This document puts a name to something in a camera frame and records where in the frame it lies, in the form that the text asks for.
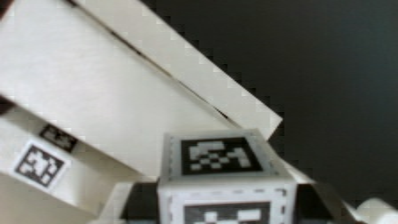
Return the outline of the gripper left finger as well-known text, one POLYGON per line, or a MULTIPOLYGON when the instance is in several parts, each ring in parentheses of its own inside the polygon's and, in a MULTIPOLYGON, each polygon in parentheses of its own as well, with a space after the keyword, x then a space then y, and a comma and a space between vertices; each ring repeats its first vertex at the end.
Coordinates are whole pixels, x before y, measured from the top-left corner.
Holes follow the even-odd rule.
POLYGON ((115 185, 94 224, 160 224, 154 182, 115 185))

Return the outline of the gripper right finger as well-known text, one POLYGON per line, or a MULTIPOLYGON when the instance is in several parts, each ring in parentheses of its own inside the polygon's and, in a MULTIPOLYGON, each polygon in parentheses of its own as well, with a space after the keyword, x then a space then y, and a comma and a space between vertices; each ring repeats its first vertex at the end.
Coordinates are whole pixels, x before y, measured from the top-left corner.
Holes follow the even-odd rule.
POLYGON ((298 185, 293 224, 362 224, 325 184, 298 185))

